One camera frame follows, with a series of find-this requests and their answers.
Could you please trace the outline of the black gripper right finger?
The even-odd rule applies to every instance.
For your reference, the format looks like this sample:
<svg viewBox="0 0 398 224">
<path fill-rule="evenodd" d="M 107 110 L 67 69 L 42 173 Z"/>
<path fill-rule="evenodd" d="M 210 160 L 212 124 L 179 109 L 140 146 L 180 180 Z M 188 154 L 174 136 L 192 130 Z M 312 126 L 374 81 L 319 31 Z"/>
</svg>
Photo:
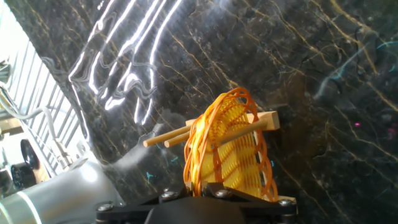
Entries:
<svg viewBox="0 0 398 224">
<path fill-rule="evenodd" d="M 279 202 L 268 202 L 239 190 L 225 187 L 221 183 L 205 182 L 201 188 L 201 204 L 210 206 L 279 206 Z"/>
</svg>

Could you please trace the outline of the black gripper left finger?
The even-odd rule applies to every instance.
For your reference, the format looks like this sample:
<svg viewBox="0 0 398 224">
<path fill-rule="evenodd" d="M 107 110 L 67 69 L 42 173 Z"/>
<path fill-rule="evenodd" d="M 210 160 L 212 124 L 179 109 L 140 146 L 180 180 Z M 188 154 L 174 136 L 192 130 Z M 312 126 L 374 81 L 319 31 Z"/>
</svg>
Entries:
<svg viewBox="0 0 398 224">
<path fill-rule="evenodd" d="M 192 190 L 190 187 L 187 187 L 184 183 L 179 183 L 165 187 L 162 192 L 154 193 L 143 199 L 140 199 L 137 204 L 158 205 L 190 196 L 192 196 Z"/>
</svg>

